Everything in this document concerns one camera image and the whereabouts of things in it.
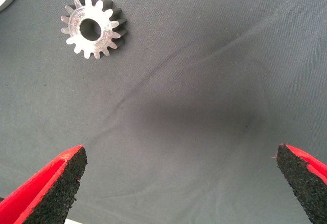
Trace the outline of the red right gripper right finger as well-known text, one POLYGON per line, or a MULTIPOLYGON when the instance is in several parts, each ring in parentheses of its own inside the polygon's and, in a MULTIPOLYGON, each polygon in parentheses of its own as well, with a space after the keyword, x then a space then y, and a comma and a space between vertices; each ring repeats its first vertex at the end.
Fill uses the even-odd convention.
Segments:
POLYGON ((311 223, 326 223, 326 164, 281 143, 276 162, 311 223))

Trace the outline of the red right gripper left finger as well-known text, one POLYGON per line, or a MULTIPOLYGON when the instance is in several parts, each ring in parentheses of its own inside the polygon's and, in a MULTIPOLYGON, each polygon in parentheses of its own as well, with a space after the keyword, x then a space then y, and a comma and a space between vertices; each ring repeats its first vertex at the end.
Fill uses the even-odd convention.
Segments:
POLYGON ((82 145, 60 153, 1 201, 1 223, 65 223, 86 165, 82 145))

